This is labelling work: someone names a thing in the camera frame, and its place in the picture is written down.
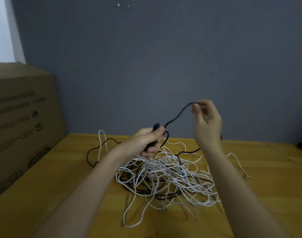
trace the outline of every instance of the yellow table surface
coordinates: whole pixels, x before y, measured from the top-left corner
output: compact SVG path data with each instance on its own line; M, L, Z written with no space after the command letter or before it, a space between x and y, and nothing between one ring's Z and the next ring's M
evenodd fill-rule
M118 141L127 138L115 135L107 137ZM184 142L189 151L198 148L193 139L170 138L169 141ZM294 237L302 237L302 151L291 144L230 140L223 140L222 143L226 154L236 154L251 177L245 178L246 182L260 200ZM0 237L30 237L92 170L86 163L86 153L98 145L98 135L69 134L4 192L0 196ZM107 147L115 145L111 140ZM181 144L168 147L173 152L183 149ZM98 150L90 154L93 163L97 160L97 154ZM197 158L196 155L181 157L191 160ZM237 166L235 158L230 156L230 159ZM204 158L199 162L199 168L206 170ZM233 236L225 214L216 206L196 208L199 222L179 205L171 205L167 211L149 207L140 225L122 227L127 193L115 180L111 183L89 237ZM127 215L129 224L140 219L145 204L142 197L135 200Z

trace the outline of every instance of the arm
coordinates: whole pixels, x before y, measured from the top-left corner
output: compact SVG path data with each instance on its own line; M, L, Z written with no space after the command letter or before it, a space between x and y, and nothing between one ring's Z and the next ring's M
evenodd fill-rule
M225 156L222 120L211 100L193 104L195 139L211 170L216 189L235 237L291 237L262 204Z
M113 148L100 161L86 179L70 196L46 219L33 237L87 237L91 223L104 199L106 190L118 168L138 153L152 157L160 148L143 151L147 144L163 138L164 127L152 133L152 128L139 130L125 142Z

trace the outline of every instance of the box flap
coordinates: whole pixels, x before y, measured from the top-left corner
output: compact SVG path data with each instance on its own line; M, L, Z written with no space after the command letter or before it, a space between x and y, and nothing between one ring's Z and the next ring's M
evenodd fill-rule
M21 62L0 62L0 79L49 75L42 69Z

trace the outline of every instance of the blue-gray wall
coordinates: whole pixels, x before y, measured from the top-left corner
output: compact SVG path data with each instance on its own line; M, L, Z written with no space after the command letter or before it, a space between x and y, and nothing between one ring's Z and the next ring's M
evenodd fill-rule
M224 139L302 141L302 0L12 1L70 132L130 135L209 98ZM167 130L193 137L190 108Z

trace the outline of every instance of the cardboard box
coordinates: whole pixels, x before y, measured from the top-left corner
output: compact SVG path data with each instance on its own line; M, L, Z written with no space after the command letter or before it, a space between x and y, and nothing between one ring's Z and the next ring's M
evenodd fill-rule
M0 63L0 194L65 136L54 77Z

